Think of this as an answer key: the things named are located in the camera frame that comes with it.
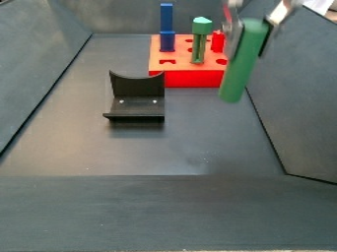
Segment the gripper finger with red mount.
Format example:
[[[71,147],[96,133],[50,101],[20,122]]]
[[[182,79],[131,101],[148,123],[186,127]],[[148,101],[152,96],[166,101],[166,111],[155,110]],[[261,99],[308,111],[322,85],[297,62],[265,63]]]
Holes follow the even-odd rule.
[[[272,13],[265,17],[263,23],[269,26],[269,31],[259,51],[259,56],[263,56],[268,47],[278,33],[281,24],[294,14],[296,10],[301,7],[304,0],[281,0]]]

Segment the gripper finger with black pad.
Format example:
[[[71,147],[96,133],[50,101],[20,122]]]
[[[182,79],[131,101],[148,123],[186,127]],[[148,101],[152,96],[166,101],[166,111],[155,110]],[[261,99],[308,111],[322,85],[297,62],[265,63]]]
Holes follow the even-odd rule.
[[[226,37],[223,52],[229,59],[234,58],[243,31],[243,25],[238,17],[238,8],[242,6],[242,2],[243,0],[222,0],[225,20],[222,21],[221,29]]]

